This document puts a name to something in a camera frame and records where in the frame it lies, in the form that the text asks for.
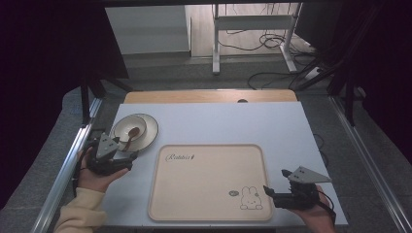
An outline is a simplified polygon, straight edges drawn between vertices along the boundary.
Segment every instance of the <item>tabletop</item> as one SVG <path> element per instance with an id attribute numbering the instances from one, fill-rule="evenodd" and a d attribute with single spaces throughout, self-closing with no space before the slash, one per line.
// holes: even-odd
<path id="1" fill-rule="evenodd" d="M 238 103 L 239 99 L 248 103 Z M 304 225 L 291 212 L 276 209 L 267 221 L 156 221 L 149 217 L 156 159 L 165 145 L 258 145 L 264 154 L 269 185 L 289 192 L 281 170 L 304 166 L 327 176 L 300 102 L 288 90 L 190 90 L 132 92 L 120 105 L 114 123 L 132 114 L 147 114 L 158 123 L 157 138 L 140 152 L 133 169 L 109 187 L 102 204 L 107 225 L 127 227 L 280 227 Z M 322 183 L 347 224 L 333 185 Z"/>

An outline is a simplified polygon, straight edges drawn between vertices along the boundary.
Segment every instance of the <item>dark background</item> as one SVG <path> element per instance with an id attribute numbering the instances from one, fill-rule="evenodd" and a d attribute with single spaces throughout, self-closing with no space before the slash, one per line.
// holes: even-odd
<path id="1" fill-rule="evenodd" d="M 0 11 L 3 208 L 54 127 L 64 94 L 82 77 L 127 73 L 104 8 L 9 1 Z"/>
<path id="2" fill-rule="evenodd" d="M 407 0 L 304 3 L 295 33 L 332 65 L 342 57 L 373 4 L 383 3 L 351 60 L 363 106 L 412 163 L 412 4 Z"/>

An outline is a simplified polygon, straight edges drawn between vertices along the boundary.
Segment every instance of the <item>human hand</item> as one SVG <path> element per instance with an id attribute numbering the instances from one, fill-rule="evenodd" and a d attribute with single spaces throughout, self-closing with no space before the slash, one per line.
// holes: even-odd
<path id="1" fill-rule="evenodd" d="M 319 185 L 316 185 L 316 188 L 320 191 L 319 197 L 321 202 L 329 206 L 329 202 L 326 197 L 321 193 L 324 192 Z M 335 233 L 333 222 L 330 218 L 329 213 L 316 205 L 310 210 L 300 211 L 300 210 L 289 210 L 302 218 L 306 226 L 313 231 L 314 233 Z"/>
<path id="2" fill-rule="evenodd" d="M 82 161 L 78 187 L 87 188 L 87 189 L 99 191 L 99 192 L 106 192 L 110 183 L 124 176 L 124 174 L 128 172 L 128 169 L 124 168 L 110 176 L 96 175 L 95 173 L 88 170 L 86 167 L 87 158 L 90 156 L 91 150 L 92 148 L 89 148 L 87 150 L 86 156 L 84 157 Z"/>

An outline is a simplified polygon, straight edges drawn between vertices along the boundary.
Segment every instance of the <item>sleeve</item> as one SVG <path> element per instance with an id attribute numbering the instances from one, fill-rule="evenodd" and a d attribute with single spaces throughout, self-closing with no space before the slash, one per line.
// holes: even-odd
<path id="1" fill-rule="evenodd" d="M 77 197 L 60 209 L 60 218 L 55 233 L 93 232 L 106 220 L 106 213 L 100 210 L 104 193 L 78 187 Z"/>

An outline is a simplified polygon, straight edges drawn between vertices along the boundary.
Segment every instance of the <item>gray floor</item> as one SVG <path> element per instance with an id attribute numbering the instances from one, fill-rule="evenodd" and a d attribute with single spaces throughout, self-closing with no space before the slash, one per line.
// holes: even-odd
<path id="1" fill-rule="evenodd" d="M 249 88 L 247 79 L 253 74 L 287 71 L 282 57 L 276 55 L 226 57 L 222 61 L 219 76 L 212 75 L 210 59 L 193 59 L 184 55 L 126 56 L 125 63 L 130 80 L 124 82 L 141 90 Z M 291 81 L 291 77 L 258 76 L 251 81 L 251 84 L 256 88 L 264 85 L 266 88 L 288 88 Z M 93 128 L 110 130 L 117 107 L 126 93 L 110 83 L 104 82 L 104 84 L 108 94 Z M 349 221 L 349 226 L 339 227 L 339 232 L 397 232 L 387 206 L 382 201 L 360 156 L 332 108 L 326 94 L 327 84 L 328 80 L 311 86 L 305 91 L 297 92 L 296 95 L 303 105 L 313 133 L 316 134 L 314 137 L 319 142 L 320 151 L 327 157 L 327 170 L 333 179 L 339 201 Z M 371 151 L 377 166 L 405 212 L 411 216 L 412 168 L 410 164 L 368 116 L 361 106 L 361 101 L 355 103 L 354 117 L 356 128 Z M 61 164 L 76 137 L 81 121 L 80 91 L 75 89 L 66 94 L 63 99 L 63 111 L 50 137 L 9 203 L 0 212 L 0 232 L 29 232 L 33 227 Z M 71 199 L 69 184 L 60 205 L 66 204 Z M 51 221 L 50 232 L 52 232 L 57 217 L 58 212 Z M 139 232 L 150 231 L 151 229 L 139 230 Z M 97 232 L 135 231 L 127 228 L 103 227 Z M 188 231 L 157 229 L 154 232 Z M 276 232 L 294 233 L 308 232 L 308 230 L 282 228 L 276 229 Z"/>

